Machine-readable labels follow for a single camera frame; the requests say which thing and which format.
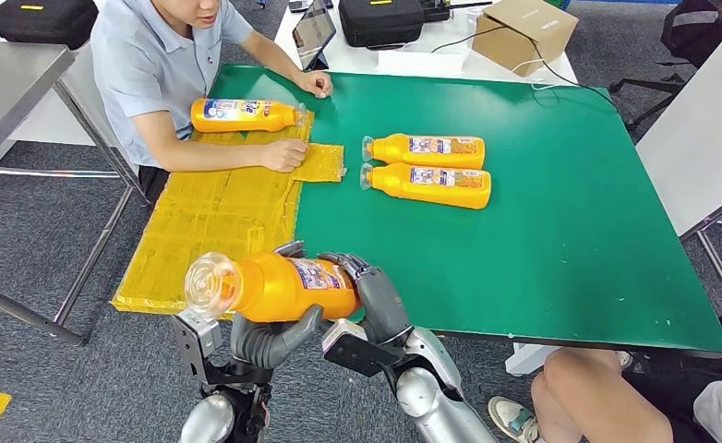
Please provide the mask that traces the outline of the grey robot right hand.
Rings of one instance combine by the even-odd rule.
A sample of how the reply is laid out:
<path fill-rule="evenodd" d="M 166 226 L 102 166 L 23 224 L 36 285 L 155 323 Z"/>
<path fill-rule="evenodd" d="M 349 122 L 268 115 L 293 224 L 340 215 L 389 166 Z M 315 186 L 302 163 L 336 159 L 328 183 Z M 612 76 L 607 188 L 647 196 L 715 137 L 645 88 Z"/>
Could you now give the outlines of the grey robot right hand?
<path fill-rule="evenodd" d="M 351 278 L 365 310 L 362 323 L 370 341 L 376 344 L 396 341 L 412 329 L 398 290 L 380 267 L 352 253 L 323 252 L 318 258 L 338 265 Z"/>

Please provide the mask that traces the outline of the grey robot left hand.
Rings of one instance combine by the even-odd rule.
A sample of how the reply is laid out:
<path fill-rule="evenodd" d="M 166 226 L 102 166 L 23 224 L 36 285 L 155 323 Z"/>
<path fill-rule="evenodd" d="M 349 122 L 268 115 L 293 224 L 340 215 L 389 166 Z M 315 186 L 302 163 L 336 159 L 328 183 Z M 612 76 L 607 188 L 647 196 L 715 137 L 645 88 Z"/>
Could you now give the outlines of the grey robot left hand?
<path fill-rule="evenodd" d="M 235 313 L 231 355 L 237 361 L 273 370 L 315 334 L 322 319 L 321 305 L 311 305 L 296 322 L 259 323 Z"/>

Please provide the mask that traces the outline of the person's right hand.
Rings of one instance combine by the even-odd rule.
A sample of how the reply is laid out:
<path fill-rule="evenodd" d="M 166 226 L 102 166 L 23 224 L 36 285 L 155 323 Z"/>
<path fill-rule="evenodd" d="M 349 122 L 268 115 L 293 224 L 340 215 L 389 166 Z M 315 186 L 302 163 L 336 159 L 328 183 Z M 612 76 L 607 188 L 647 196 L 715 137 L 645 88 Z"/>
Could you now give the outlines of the person's right hand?
<path fill-rule="evenodd" d="M 269 170 L 289 173 L 304 162 L 307 149 L 307 143 L 300 139 L 275 140 L 259 147 L 256 162 Z"/>

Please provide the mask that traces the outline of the person's left hand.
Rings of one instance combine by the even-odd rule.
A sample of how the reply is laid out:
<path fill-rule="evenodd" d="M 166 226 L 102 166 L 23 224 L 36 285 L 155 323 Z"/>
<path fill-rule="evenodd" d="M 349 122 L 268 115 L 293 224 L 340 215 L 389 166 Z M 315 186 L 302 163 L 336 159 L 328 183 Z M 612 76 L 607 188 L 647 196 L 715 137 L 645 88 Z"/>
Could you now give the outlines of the person's left hand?
<path fill-rule="evenodd" d="M 292 81 L 301 90 L 319 99 L 328 98 L 333 89 L 331 76 L 323 71 L 296 72 Z"/>

